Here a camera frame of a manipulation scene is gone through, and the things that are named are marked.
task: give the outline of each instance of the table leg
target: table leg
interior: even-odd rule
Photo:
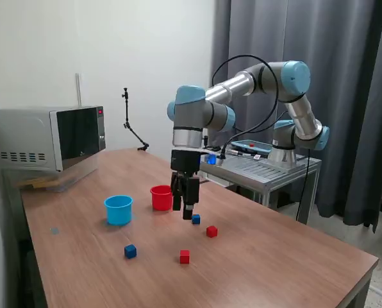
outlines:
[[[307,224],[308,218],[311,214],[313,204],[315,203],[315,195],[317,192],[319,170],[308,174],[305,183],[304,195],[302,197],[301,208],[299,209],[298,221]]]
[[[269,200],[270,200],[270,191],[265,191],[262,194],[262,205],[264,207],[269,207]]]
[[[366,296],[368,294],[369,290],[369,285],[370,285],[370,279],[368,282],[361,288],[359,293],[354,297],[352,302],[349,303],[347,308],[364,308],[365,307],[365,302],[366,302]]]

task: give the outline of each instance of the gray curtain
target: gray curtain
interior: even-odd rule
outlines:
[[[215,29],[213,69],[242,53],[309,65],[307,96],[316,117],[331,128],[327,148],[311,154],[322,159],[319,213],[339,212],[348,225],[371,223],[375,229],[382,197],[382,0],[220,0]],[[215,82],[254,64],[232,61]],[[236,126],[261,121],[273,99],[253,94],[234,100]],[[284,110],[280,104],[268,124]],[[210,132],[210,139],[221,145],[231,135]],[[271,142],[272,130],[241,139]]]

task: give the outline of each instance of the microwave door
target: microwave door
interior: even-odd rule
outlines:
[[[100,151],[96,108],[57,112],[57,125],[63,169]]]

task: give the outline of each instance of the blue cube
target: blue cube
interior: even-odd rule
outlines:
[[[133,244],[124,247],[124,255],[127,259],[132,259],[137,256],[137,249]]]
[[[192,224],[193,225],[199,225],[200,222],[201,222],[201,217],[199,214],[195,214],[192,216]]]

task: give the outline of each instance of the robotic arm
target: robotic arm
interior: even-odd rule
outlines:
[[[322,150],[329,137],[329,128],[322,126],[311,109],[305,93],[310,86],[310,70],[304,62],[270,62],[278,79],[279,100],[284,102],[292,120],[278,121],[274,127],[272,151],[268,160],[275,164],[295,164],[295,146]],[[167,107],[174,121],[171,153],[171,190],[173,210],[181,210],[183,219],[191,219],[199,197],[199,171],[203,128],[225,132],[234,126],[235,113],[228,106],[233,98],[255,92],[276,90],[271,71],[263,64],[240,71],[235,77],[205,91],[196,86],[182,86],[176,100]]]

